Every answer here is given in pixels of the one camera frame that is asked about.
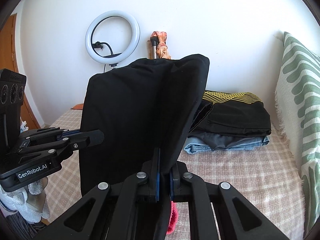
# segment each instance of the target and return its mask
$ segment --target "plaid bedspread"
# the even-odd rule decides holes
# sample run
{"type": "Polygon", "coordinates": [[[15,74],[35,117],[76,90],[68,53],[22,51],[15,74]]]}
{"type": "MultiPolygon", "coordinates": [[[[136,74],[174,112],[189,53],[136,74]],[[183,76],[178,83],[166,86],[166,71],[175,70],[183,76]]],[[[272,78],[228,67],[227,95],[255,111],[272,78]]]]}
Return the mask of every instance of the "plaid bedspread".
{"type": "MultiPolygon", "coordinates": [[[[52,126],[78,129],[81,110],[69,110],[52,126]]],[[[302,240],[304,197],[302,182],[293,156],[272,127],[270,143],[254,151],[216,151],[188,155],[182,150],[179,161],[205,181],[230,182],[291,240],[302,240]]],[[[78,152],[63,161],[62,170],[49,176],[46,187],[54,221],[81,198],[78,152]]],[[[179,219],[166,239],[190,239],[188,204],[177,203],[179,219]]]]}

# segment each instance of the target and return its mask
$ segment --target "yellow line pattern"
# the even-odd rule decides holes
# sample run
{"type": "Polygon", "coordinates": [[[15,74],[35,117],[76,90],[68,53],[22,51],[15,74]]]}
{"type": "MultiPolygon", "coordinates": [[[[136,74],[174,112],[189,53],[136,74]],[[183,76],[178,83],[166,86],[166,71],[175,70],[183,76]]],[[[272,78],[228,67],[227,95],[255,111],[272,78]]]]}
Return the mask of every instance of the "yellow line pattern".
{"type": "Polygon", "coordinates": [[[239,101],[247,104],[262,102],[260,98],[258,98],[256,95],[249,92],[227,94],[222,92],[205,91],[202,99],[211,101],[212,104],[224,103],[229,100],[235,100],[235,101],[239,101]]]}

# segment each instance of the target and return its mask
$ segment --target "silver screw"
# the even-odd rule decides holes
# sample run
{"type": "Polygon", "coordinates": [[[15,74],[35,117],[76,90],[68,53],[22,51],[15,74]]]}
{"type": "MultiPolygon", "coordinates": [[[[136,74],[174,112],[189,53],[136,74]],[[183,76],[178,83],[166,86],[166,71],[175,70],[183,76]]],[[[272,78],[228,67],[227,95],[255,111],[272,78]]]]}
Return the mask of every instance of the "silver screw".
{"type": "Polygon", "coordinates": [[[107,189],[108,186],[109,186],[108,183],[106,183],[106,182],[100,182],[100,183],[98,184],[98,189],[104,190],[104,189],[107,189]]]}
{"type": "Polygon", "coordinates": [[[145,172],[143,172],[143,171],[140,171],[140,172],[137,173],[137,177],[139,179],[144,179],[146,176],[147,176],[147,174],[145,172]]]}
{"type": "Polygon", "coordinates": [[[227,182],[222,182],[220,184],[220,187],[222,187],[223,189],[230,189],[230,184],[227,182]]]}
{"type": "Polygon", "coordinates": [[[191,179],[192,176],[193,176],[193,174],[192,174],[191,172],[185,172],[185,173],[183,173],[183,177],[184,177],[185,179],[191,179]]]}

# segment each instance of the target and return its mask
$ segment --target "striped blanket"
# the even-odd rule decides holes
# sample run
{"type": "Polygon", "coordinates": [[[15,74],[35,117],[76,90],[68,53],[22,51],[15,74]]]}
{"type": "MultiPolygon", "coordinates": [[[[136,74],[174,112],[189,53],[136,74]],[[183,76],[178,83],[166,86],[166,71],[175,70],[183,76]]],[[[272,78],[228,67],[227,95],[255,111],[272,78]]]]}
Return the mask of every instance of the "striped blanket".
{"type": "Polygon", "coordinates": [[[289,33],[283,41],[276,102],[281,128],[301,167],[306,234],[320,212],[320,58],[289,33]]]}

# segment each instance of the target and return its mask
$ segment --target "wooden door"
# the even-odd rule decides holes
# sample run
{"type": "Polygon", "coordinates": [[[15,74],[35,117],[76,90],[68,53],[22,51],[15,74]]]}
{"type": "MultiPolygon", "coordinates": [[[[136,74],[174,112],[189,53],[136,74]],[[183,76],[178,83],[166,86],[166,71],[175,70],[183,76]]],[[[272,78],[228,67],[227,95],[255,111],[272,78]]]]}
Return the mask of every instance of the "wooden door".
{"type": "MultiPolygon", "coordinates": [[[[16,26],[16,14],[11,15],[0,31],[0,69],[7,68],[18,72],[14,34],[16,26]]],[[[29,129],[39,129],[40,125],[37,122],[26,95],[23,97],[23,105],[21,107],[21,119],[27,122],[29,129]]]]}

